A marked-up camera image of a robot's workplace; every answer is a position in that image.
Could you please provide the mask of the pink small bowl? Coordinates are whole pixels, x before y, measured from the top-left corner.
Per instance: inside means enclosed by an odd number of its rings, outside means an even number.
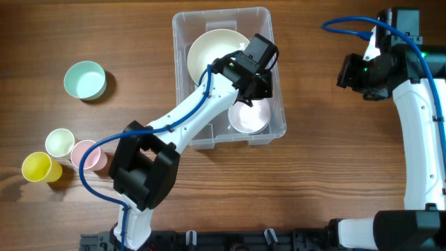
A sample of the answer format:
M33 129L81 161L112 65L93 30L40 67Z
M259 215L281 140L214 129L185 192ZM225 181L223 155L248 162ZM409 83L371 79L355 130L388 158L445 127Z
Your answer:
M269 124L271 110L268 100L253 100L252 104L250 107L236 102L228 110L229 123L240 133L256 134Z

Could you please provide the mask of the cream beige bowl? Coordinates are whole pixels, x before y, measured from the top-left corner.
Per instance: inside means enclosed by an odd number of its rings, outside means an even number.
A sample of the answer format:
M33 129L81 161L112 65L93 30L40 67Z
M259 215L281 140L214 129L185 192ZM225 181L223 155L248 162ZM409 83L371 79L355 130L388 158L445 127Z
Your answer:
M241 33L230 29L215 29L199 36L187 55L187 69L197 86L201 74L215 59L244 50L250 41Z

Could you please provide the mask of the mint green small bowl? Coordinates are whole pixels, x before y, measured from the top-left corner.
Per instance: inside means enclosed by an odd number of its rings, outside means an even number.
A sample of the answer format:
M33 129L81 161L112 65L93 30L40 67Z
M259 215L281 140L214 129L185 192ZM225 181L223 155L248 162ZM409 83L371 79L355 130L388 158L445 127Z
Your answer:
M107 88L104 69L93 61L81 61L67 71L63 85L66 92L80 100L95 100Z

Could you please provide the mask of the pink cup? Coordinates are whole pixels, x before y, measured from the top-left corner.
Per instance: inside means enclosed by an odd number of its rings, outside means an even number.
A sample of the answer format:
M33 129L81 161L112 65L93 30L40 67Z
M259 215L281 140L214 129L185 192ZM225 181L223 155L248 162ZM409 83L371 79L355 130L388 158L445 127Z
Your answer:
M70 159L76 168L79 168L83 155L94 144L95 142L92 140L82 140L74 145L70 154ZM107 156L105 152L100 147L97 147L88 154L84 163L84 170L99 171L103 169L106 164Z

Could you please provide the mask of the pale green cup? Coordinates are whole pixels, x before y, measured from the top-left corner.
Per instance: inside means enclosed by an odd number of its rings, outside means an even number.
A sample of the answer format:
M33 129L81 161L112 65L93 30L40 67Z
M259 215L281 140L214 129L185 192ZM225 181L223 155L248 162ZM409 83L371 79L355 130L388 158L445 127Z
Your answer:
M58 128L48 134L45 149L52 157L69 159L75 144L75 136L68 129Z

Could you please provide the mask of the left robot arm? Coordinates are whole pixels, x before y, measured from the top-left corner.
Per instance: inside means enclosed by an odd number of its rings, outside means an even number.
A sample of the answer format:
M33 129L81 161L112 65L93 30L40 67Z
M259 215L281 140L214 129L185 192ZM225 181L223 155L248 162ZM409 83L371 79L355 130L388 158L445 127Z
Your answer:
M199 85L168 114L124 129L109 168L113 188L123 200L114 236L121 250L141 250L151 235L153 210L169 194L180 155L211 120L236 102L252 106L272 97L272 67L277 46L255 34L244 50L216 58Z

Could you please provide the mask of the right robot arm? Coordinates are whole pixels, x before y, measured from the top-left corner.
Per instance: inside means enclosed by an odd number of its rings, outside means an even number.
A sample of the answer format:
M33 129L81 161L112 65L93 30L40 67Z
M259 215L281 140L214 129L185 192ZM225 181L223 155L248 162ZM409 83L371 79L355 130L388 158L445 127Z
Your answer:
M341 88L365 100L392 99L403 133L406 192L400 211L333 219L327 245L340 250L445 249L445 47L425 45L416 8L382 10L371 20L364 55L349 54Z

